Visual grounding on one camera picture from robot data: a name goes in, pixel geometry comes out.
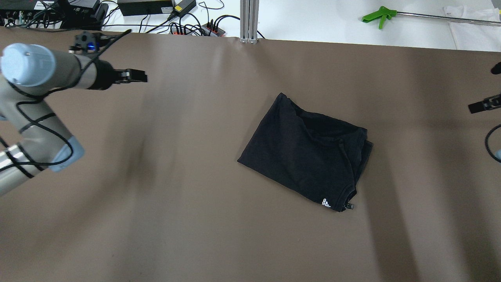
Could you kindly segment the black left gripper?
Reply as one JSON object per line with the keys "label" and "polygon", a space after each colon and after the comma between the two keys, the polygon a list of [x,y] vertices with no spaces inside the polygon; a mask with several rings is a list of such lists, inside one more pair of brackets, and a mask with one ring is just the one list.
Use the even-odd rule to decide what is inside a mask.
{"label": "black left gripper", "polygon": [[137,69],[114,69],[104,60],[98,60],[95,64],[96,78],[94,90],[106,90],[112,84],[147,83],[148,75],[144,70]]}

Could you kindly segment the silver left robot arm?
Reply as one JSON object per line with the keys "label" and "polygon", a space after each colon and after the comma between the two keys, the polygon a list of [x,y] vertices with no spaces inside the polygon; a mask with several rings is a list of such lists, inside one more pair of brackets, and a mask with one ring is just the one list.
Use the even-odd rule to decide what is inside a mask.
{"label": "silver left robot arm", "polygon": [[145,71],[115,69],[98,54],[72,54],[41,45],[13,43],[1,56],[1,120],[21,140],[1,152],[1,195],[49,168],[59,172],[84,155],[77,138],[45,102],[51,93],[77,88],[106,90],[147,82]]}

